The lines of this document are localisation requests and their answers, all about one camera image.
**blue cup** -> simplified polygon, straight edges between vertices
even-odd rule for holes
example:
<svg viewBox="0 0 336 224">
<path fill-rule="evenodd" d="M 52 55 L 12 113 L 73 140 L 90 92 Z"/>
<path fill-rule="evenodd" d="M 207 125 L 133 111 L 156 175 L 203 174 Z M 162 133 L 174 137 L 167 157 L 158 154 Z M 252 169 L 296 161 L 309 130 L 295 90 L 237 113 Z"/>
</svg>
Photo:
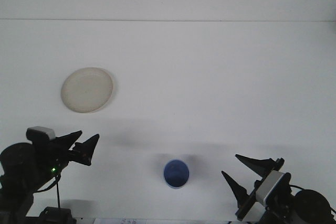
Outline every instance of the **blue cup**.
<svg viewBox="0 0 336 224">
<path fill-rule="evenodd" d="M 189 169 L 184 162 L 174 159 L 166 164 L 163 176 L 168 185 L 177 189 L 188 181 Z"/>
</svg>

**paper plate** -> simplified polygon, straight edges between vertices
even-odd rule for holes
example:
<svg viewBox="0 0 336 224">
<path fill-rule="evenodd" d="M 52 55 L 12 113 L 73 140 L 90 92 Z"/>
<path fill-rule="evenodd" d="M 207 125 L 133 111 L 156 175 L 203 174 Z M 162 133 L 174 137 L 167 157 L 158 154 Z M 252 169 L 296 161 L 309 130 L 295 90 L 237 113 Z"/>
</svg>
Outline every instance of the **paper plate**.
<svg viewBox="0 0 336 224">
<path fill-rule="evenodd" d="M 69 109 L 88 113 L 104 106 L 110 99 L 112 90 L 112 78 L 103 69 L 82 68 L 65 80 L 61 97 Z"/>
</svg>

